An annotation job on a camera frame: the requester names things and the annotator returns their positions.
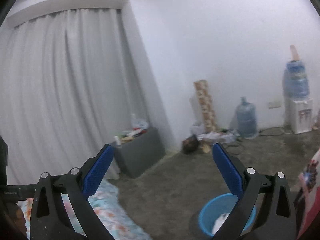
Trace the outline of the grey curtain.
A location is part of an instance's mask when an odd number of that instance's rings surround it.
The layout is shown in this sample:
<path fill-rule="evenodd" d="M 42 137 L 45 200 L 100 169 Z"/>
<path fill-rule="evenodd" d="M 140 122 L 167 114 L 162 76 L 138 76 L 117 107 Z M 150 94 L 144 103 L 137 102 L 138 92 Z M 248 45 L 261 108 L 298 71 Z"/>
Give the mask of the grey curtain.
<path fill-rule="evenodd" d="M 1 26 L 1 136 L 9 184 L 36 183 L 94 156 L 133 119 L 170 144 L 156 80 L 116 9 L 65 10 Z"/>

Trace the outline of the blue jug on dispenser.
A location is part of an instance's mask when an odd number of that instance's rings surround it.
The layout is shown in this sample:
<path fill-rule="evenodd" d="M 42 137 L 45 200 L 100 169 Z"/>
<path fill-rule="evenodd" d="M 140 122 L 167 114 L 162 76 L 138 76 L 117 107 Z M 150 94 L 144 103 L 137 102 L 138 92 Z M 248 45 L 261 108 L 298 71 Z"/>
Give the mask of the blue jug on dispenser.
<path fill-rule="evenodd" d="M 295 100 L 304 100 L 310 95 L 306 68 L 301 60 L 290 61 L 284 72 L 285 94 Z"/>

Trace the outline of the floral blue tablecloth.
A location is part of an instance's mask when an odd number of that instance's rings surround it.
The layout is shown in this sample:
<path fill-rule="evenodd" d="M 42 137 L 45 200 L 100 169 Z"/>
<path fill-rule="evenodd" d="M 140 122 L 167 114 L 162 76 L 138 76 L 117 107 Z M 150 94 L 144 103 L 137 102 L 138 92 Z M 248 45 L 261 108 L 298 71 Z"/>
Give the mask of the floral blue tablecloth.
<path fill-rule="evenodd" d="M 88 198 L 88 201 L 103 225 L 114 239 L 151 240 L 152 237 L 138 226 L 124 211 L 118 201 L 119 190 L 107 180 L 102 180 L 96 193 Z M 74 230 L 84 236 L 79 220 L 76 218 L 71 202 L 67 194 L 61 194 L 63 204 Z M 19 201 L 18 206 L 24 213 L 27 228 L 27 238 L 30 236 L 30 216 L 33 199 Z"/>

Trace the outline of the grey storage box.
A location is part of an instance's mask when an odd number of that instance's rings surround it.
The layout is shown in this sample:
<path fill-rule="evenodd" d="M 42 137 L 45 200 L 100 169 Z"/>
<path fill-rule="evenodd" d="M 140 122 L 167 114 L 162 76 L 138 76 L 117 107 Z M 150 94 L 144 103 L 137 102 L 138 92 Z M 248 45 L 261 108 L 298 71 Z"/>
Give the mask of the grey storage box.
<path fill-rule="evenodd" d="M 165 156 L 165 148 L 158 129 L 150 128 L 144 134 L 115 148 L 114 159 L 120 171 L 130 178 L 140 177 Z"/>

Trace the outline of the white water dispenser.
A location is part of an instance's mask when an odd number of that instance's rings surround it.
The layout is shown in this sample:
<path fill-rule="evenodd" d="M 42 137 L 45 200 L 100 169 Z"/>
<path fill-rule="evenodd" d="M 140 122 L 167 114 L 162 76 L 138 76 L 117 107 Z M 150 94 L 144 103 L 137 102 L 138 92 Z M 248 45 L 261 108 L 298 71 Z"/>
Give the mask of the white water dispenser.
<path fill-rule="evenodd" d="M 289 99 L 289 123 L 295 134 L 312 130 L 313 99 Z"/>

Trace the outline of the blue plastic trash basket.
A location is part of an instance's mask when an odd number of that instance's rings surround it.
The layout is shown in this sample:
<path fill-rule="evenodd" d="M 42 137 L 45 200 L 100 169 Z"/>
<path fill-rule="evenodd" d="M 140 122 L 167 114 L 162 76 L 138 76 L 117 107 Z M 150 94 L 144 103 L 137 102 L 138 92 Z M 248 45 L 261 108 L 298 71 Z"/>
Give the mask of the blue plastic trash basket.
<path fill-rule="evenodd" d="M 202 233 L 212 238 L 212 228 L 215 220 L 223 213 L 231 213 L 238 201 L 238 197 L 231 193 L 219 195 L 211 199 L 200 211 L 198 224 Z"/>

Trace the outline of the patterned wallpaper roll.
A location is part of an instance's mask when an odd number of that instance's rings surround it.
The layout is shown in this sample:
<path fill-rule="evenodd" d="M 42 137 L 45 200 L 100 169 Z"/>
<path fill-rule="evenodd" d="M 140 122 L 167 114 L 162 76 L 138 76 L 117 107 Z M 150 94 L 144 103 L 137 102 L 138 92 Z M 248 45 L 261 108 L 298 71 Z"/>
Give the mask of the patterned wallpaper roll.
<path fill-rule="evenodd" d="M 217 131 L 216 115 L 213 109 L 213 100 L 209 93 L 208 82 L 206 80 L 195 81 L 194 87 L 206 132 Z"/>

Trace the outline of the empty blue water jug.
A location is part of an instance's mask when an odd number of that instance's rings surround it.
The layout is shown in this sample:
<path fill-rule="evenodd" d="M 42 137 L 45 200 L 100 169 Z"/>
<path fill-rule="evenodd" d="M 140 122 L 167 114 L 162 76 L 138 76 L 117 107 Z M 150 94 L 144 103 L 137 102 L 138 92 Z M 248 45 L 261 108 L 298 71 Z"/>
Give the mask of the empty blue water jug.
<path fill-rule="evenodd" d="M 248 102 L 246 97 L 241 98 L 241 102 L 236 108 L 236 119 L 241 137 L 251 139 L 257 136 L 256 107 L 253 103 Z"/>

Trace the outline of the white tissue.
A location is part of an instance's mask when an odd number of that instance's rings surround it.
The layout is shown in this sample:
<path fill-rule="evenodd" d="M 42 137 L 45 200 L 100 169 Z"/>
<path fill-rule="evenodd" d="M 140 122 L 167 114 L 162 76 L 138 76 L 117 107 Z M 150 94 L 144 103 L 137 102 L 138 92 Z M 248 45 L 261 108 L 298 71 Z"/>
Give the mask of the white tissue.
<path fill-rule="evenodd" d="M 218 232 L 218 230 L 221 228 L 221 226 L 226 221 L 228 216 L 229 216 L 229 213 L 223 213 L 215 220 L 213 228 L 212 228 L 212 234 L 213 235 Z"/>

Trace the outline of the dark small box on floor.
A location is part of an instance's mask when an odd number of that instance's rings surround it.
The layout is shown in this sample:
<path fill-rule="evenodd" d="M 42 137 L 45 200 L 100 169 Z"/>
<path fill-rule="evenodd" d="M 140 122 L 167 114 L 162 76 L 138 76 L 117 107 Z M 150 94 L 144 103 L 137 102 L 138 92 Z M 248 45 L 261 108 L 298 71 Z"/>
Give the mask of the dark small box on floor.
<path fill-rule="evenodd" d="M 191 154 L 199 148 L 200 142 L 196 135 L 192 135 L 182 142 L 182 152 L 184 154 Z"/>

